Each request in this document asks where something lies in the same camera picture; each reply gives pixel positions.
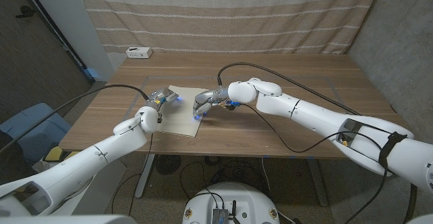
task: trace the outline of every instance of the white wall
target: white wall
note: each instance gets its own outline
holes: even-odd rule
[[[97,81],[108,81],[114,67],[102,47],[82,0],[39,0]]]

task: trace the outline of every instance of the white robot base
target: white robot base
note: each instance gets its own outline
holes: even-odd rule
[[[279,217],[274,203],[257,189],[236,182],[223,182],[196,194],[186,205],[182,224],[260,223],[278,224]]]

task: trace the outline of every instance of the wooden table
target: wooden table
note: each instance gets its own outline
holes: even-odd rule
[[[265,66],[363,115],[406,126],[347,55],[153,54],[148,60],[126,59],[108,84],[136,86],[147,94],[169,85],[215,89],[218,87],[218,71],[233,62],[252,62]],[[288,95],[330,110],[345,112],[308,91],[257,68],[234,66],[226,69],[221,76],[225,86],[252,77],[277,83]],[[134,116],[143,105],[143,98],[132,89],[110,88],[99,92],[60,142],[60,147],[64,150],[88,148],[111,136],[118,123]],[[321,136],[289,119],[267,114],[263,116],[295,150],[306,149],[321,139]],[[150,143],[147,143],[138,151],[147,153],[149,146]],[[155,133],[150,153],[146,162],[152,161],[155,154],[306,158],[322,206],[327,206],[328,201],[317,159],[346,158],[328,141],[305,153],[291,152],[271,128],[245,106],[234,111],[213,107],[202,120],[194,138]],[[150,170],[151,164],[146,164],[137,184],[136,197],[142,196]]]

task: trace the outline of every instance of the table leg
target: table leg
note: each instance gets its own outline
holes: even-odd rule
[[[328,206],[325,186],[323,184],[322,174],[319,167],[319,161],[314,159],[306,160],[309,166],[311,177],[313,178],[314,187],[316,189],[319,204],[323,207]]]
[[[141,198],[144,194],[144,187],[146,186],[147,178],[149,177],[152,164],[154,163],[154,154],[148,154],[144,162],[143,172],[138,180],[137,187],[135,188],[134,197]]]

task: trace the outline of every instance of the black strap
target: black strap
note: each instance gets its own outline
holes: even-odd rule
[[[391,150],[397,143],[401,142],[405,138],[407,138],[407,135],[401,135],[397,132],[393,132],[388,136],[388,142],[385,143],[384,147],[379,153],[379,164],[385,169],[388,168],[388,161],[386,158],[391,153]]]

